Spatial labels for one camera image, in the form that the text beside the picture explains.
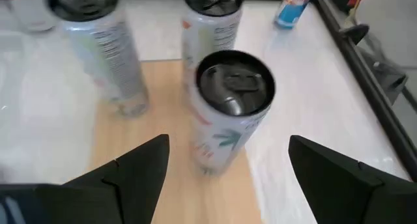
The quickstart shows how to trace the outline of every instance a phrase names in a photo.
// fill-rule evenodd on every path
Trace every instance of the can lid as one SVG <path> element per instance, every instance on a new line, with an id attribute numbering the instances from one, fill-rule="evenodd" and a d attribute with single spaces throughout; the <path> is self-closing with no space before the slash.
<path id="1" fill-rule="evenodd" d="M 226 16 L 239 10 L 242 0 L 185 0 L 187 5 L 206 16 Z"/>
<path id="2" fill-rule="evenodd" d="M 115 10 L 118 0 L 50 0 L 53 12 L 66 21 L 91 21 Z"/>
<path id="3" fill-rule="evenodd" d="M 203 59 L 197 70 L 197 86 L 209 105 L 231 116 L 263 111 L 275 93 L 268 68 L 239 51 L 219 51 Z"/>

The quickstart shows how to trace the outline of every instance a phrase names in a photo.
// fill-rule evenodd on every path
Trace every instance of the aluminum can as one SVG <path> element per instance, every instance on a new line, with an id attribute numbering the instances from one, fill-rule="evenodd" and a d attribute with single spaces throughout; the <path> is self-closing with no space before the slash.
<path id="1" fill-rule="evenodd" d="M 206 174 L 221 174 L 261 123 L 275 95 L 270 70 L 235 50 L 205 57 L 190 85 L 192 154 Z"/>
<path id="2" fill-rule="evenodd" d="M 45 31 L 56 23 L 46 0 L 7 0 L 6 4 L 10 12 L 28 31 Z"/>
<path id="3" fill-rule="evenodd" d="M 280 27 L 293 28 L 309 0 L 283 0 L 275 17 L 275 23 Z"/>
<path id="4" fill-rule="evenodd" d="M 119 0 L 50 0 L 50 7 L 103 95 L 124 116 L 142 114 L 148 92 Z"/>
<path id="5" fill-rule="evenodd" d="M 233 49 L 242 15 L 242 0 L 185 0 L 182 17 L 184 80 L 204 57 Z"/>

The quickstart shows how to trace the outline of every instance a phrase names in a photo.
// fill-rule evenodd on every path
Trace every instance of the cutting board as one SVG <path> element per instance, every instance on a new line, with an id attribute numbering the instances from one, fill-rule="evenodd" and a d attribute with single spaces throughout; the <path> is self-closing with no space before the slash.
<path id="1" fill-rule="evenodd" d="M 221 176 L 202 175 L 190 156 L 191 126 L 184 104 L 182 62 L 142 63 L 150 107 L 126 119 L 105 102 L 98 105 L 91 169 L 160 135 L 169 134 L 167 174 L 152 223 L 262 223 L 244 150 Z"/>

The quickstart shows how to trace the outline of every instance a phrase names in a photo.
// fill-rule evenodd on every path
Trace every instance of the white countertop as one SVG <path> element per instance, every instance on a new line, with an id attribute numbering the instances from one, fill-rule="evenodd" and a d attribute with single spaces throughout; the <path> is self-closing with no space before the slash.
<path id="1" fill-rule="evenodd" d="M 122 2 L 143 61 L 180 59 L 181 0 Z M 314 6 L 292 31 L 273 26 L 277 7 L 246 1 L 238 30 L 235 48 L 264 61 L 278 88 L 247 157 L 265 223 L 315 223 L 289 161 L 292 134 L 409 178 Z M 12 132 L 0 143 L 0 181 L 65 182 L 88 165 L 97 93 L 59 29 L 40 35 L 7 29 L 0 27 L 0 67 L 18 70 L 21 81 L 11 97 L 0 92 L 7 106 L 0 135 Z"/>

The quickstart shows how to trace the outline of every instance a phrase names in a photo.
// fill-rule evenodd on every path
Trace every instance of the blue can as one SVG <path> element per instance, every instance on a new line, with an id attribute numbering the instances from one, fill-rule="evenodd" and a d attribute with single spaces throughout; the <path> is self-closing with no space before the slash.
<path id="1" fill-rule="evenodd" d="M 292 29 L 297 23 L 309 0 L 283 0 L 275 16 L 280 27 Z"/>

